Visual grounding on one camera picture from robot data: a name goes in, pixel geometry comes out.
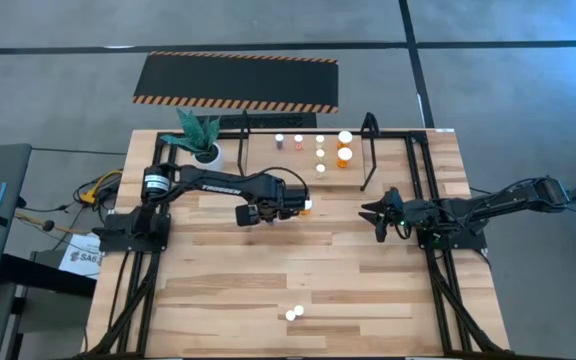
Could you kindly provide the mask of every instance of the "green plant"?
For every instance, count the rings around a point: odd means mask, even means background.
[[[210,117],[204,121],[199,121],[197,116],[190,111],[188,114],[181,109],[177,109],[179,122],[184,129],[184,137],[164,135],[161,140],[170,145],[176,145],[180,148],[193,153],[196,157],[209,156],[214,152],[213,143],[219,136],[219,119],[210,120]]]

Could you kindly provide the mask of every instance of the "white ball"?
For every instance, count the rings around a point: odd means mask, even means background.
[[[295,313],[295,315],[301,316],[304,314],[304,307],[301,305],[297,305],[297,306],[295,306],[295,309],[293,310],[293,312]]]
[[[286,311],[286,320],[294,321],[296,317],[297,317],[297,315],[295,315],[294,311],[292,311],[292,310]]]

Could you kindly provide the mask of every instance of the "gray floor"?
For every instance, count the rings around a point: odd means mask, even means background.
[[[576,1],[409,4],[418,41],[576,39]],[[396,0],[0,1],[0,47],[404,39]],[[285,53],[339,59],[340,113],[320,126],[354,126],[366,111],[382,127],[421,126],[406,50]],[[132,129],[175,127],[172,109],[130,102],[144,57],[1,55],[0,143],[125,151]],[[421,60],[436,125],[456,129],[473,186],[545,174],[574,186],[576,49],[422,50]],[[24,195],[36,207],[59,205],[122,162],[34,152]],[[80,227],[95,224],[86,216]],[[19,255],[54,244],[19,224],[13,234],[8,251]],[[514,214],[487,236],[512,348],[576,358],[576,214]],[[71,355],[81,343],[80,329],[37,336],[22,358]]]

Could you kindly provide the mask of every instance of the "black table leg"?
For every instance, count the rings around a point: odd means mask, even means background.
[[[0,282],[42,288],[60,293],[92,297],[96,280],[30,260],[4,254],[0,262]]]

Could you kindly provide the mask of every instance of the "hazard stripe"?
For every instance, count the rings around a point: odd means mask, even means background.
[[[135,104],[152,104],[168,106],[196,106],[222,109],[247,109],[247,110],[266,110],[266,111],[285,111],[285,112],[313,112],[321,114],[335,114],[339,108],[323,104],[303,104],[303,103],[286,103],[277,101],[251,101],[251,100],[233,100],[233,99],[211,99],[211,98],[187,98],[176,96],[151,96],[139,95],[133,96],[132,102]]]
[[[326,58],[300,58],[293,56],[273,56],[273,55],[247,55],[247,54],[224,54],[224,53],[201,53],[201,52],[175,52],[175,51],[152,51],[148,56],[205,56],[234,59],[252,59],[252,60],[275,60],[275,61],[310,61],[336,64],[336,59]]]

